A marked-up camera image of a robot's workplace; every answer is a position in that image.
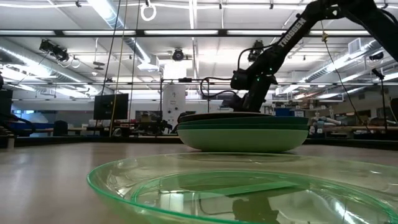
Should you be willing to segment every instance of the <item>table surface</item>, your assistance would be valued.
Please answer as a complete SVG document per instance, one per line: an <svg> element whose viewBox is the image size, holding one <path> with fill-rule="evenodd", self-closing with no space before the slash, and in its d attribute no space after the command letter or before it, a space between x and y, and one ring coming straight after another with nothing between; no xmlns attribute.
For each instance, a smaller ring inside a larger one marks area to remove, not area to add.
<svg viewBox="0 0 398 224"><path fill-rule="evenodd" d="M0 152L1 223L123 223L90 189L87 173L118 159L180 152L197 151L183 144L81 143ZM306 145L289 153L398 164L398 151Z"/></svg>

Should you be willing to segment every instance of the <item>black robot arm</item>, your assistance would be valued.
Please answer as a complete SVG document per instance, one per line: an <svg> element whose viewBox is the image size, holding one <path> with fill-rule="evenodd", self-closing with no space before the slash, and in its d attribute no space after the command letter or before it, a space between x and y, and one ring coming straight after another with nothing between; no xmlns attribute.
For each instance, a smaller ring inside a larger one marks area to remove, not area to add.
<svg viewBox="0 0 398 224"><path fill-rule="evenodd" d="M265 50L246 70L234 71L231 88L249 90L243 98L234 96L228 103L234 111L259 112L271 84L277 84L274 74L287 54L318 22L325 19L349 20L362 25L398 60L398 27L373 0L317 0L297 15L297 20L272 47Z"/></svg>

